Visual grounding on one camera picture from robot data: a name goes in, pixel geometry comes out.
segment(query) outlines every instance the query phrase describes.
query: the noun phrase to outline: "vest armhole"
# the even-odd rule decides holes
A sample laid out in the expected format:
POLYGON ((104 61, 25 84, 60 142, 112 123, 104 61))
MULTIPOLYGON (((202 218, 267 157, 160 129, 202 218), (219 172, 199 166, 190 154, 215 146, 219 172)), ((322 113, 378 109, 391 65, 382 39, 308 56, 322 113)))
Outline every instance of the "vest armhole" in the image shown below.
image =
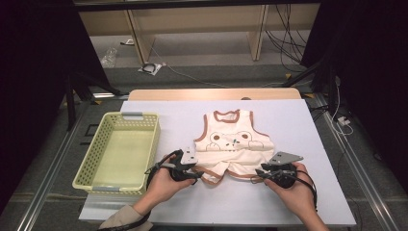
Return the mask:
POLYGON ((260 132, 258 132, 258 131, 254 128, 254 113, 253 113, 252 111, 249 112, 249 119, 250 119, 250 121, 251 121, 251 127, 252 127, 252 129, 254 130, 254 132, 258 133, 259 135, 269 137, 268 134, 260 133, 260 132))
POLYGON ((207 119, 207 115, 204 115, 204 131, 203 131, 203 134, 201 135, 201 137, 195 139, 194 141, 204 140, 204 138, 207 136, 207 127, 208 127, 208 119, 207 119))

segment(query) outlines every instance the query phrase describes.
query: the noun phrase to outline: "sleeve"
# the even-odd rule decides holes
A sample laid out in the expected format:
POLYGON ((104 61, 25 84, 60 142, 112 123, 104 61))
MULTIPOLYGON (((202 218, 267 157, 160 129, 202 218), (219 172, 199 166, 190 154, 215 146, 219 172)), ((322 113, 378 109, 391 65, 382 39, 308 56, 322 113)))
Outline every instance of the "sleeve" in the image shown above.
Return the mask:
MULTIPOLYGON (((120 210, 118 210, 115 214, 113 214, 110 218, 105 220, 99 228, 110 228, 110 227, 117 227, 125 224, 130 224, 142 219, 143 216, 136 212, 132 206, 125 205, 120 210)), ((132 231, 146 231, 149 230, 153 226, 152 223, 149 221, 145 222, 139 227, 131 229, 132 231)))

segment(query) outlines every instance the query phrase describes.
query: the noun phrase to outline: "gray floor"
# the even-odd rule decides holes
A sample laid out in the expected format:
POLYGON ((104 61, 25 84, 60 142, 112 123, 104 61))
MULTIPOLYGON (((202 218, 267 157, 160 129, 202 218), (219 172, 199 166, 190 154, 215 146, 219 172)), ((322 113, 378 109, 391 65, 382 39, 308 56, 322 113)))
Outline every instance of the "gray floor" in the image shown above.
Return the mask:
MULTIPOLYGON (((307 38, 308 32, 301 32, 301 34, 307 38)), ((276 32, 276 35, 282 36, 282 33, 276 32)), ((118 45, 119 42, 126 39, 128 37, 92 38, 95 50, 100 58, 103 57, 110 46, 117 46, 116 68, 106 69, 106 73, 114 87, 121 90, 211 87, 194 81, 192 78, 177 74, 168 68, 160 70, 157 76, 138 73, 137 68, 140 67, 140 64, 134 52, 135 48, 118 45), (190 79, 190 84, 186 84, 186 78, 190 79)), ((156 38, 154 49, 160 57, 152 53, 149 62, 155 64, 166 62, 184 75, 204 80, 206 83, 214 82, 226 85, 232 84, 232 82, 222 81, 223 78, 233 79, 233 77, 236 77, 240 78, 240 82, 244 82, 245 76, 248 76, 248 79, 249 76, 254 76, 253 79, 246 80, 248 83, 245 82, 245 87, 250 86, 250 84, 259 87, 269 83, 283 82, 287 73, 296 74, 296 72, 290 72, 282 67, 280 53, 270 44, 267 37, 263 41, 261 60, 258 62, 251 60, 245 34, 241 33, 163 35, 156 38), (270 74, 270 78, 265 79, 262 73, 272 74, 270 74)), ((291 68, 302 69, 294 65, 288 58, 284 57, 282 62, 290 65, 291 68)), ((304 80, 302 83, 305 84, 299 87, 307 87, 308 82, 309 80, 304 80)), ((316 98, 306 98, 306 100, 311 107, 318 105, 316 98)), ((87 142, 91 141, 91 137, 87 136, 88 129, 94 129, 91 125, 97 124, 106 112, 118 111, 121 103, 121 100, 106 100, 99 104, 86 105, 88 107, 84 112, 83 119, 75 136, 73 136, 69 150, 63 159, 63 164, 58 169, 54 184, 36 217, 32 230, 95 230, 97 228, 97 224, 78 220, 86 193, 74 190, 71 183, 78 165, 82 162, 83 156, 88 149, 87 142)), ((77 106, 77 109, 81 109, 84 104, 88 103, 81 103, 77 106)), ((311 114, 315 117, 318 113, 319 111, 315 111, 311 114)), ((340 113, 347 114, 347 109, 340 108, 340 113)), ((47 173, 47 169, 53 162, 64 140, 67 126, 66 118, 66 106, 62 104, 59 117, 53 121, 54 126, 49 138, 45 141, 41 152, 27 170, 25 177, 20 182, 8 207, 0 218, 1 230, 15 230, 22 220, 22 216, 28 209, 34 194, 47 173)), ((347 136, 348 142, 363 164, 381 198, 385 201, 400 230, 408 230, 408 220, 406 219, 408 214, 407 194, 399 186, 389 169, 373 158, 375 148, 371 145, 358 118, 352 117, 350 120, 354 132, 352 135, 347 136)), ((344 195, 357 220, 357 226, 355 227, 350 229, 334 227, 332 230, 384 230, 380 224, 380 219, 372 209, 367 195, 361 189, 353 174, 344 151, 333 136, 324 115, 317 118, 316 126, 332 167, 338 175, 344 195)), ((279 228, 279 230, 305 229, 303 227, 294 227, 279 228)))

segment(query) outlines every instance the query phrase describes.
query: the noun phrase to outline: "laundry basket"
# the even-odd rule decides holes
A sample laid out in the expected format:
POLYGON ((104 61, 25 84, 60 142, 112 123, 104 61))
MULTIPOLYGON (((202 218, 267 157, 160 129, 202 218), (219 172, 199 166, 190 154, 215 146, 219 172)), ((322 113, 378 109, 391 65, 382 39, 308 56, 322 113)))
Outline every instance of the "laundry basket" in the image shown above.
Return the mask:
POLYGON ((72 186, 88 193, 144 194, 160 136, 152 113, 106 113, 72 186))

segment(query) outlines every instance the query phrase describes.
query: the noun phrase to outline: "white table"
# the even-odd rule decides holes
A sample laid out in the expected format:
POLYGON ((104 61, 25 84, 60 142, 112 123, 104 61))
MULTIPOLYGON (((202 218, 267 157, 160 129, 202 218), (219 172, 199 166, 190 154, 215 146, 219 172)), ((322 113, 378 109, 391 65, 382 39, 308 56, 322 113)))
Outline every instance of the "white table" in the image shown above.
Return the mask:
MULTIPOLYGON (((254 128, 268 134, 275 152, 304 157, 302 161, 318 189, 318 210, 329 226, 352 226, 356 222, 344 198, 318 131, 302 99, 223 101, 126 101, 122 112, 158 113, 161 125, 156 161, 165 154, 189 146, 203 132, 203 115, 215 110, 250 110, 254 128)), ((100 221, 109 217, 133 196, 90 194, 81 220, 100 221)), ((279 197, 264 184, 225 176, 215 187, 198 181, 153 209, 150 221, 171 225, 291 226, 301 224, 279 197)))

